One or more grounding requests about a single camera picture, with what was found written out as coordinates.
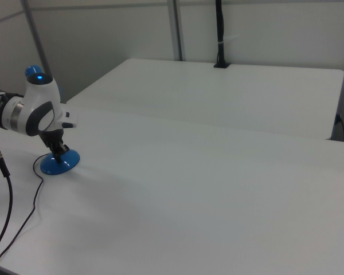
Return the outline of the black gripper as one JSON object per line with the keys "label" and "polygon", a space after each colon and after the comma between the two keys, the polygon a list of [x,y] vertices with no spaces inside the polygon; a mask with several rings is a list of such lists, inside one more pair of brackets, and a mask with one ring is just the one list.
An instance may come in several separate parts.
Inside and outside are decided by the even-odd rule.
{"label": "black gripper", "polygon": [[66,153],[67,151],[69,151],[69,147],[63,143],[63,134],[63,129],[42,132],[42,141],[44,142],[46,147],[51,150],[52,155],[57,163],[62,162],[62,153]]}

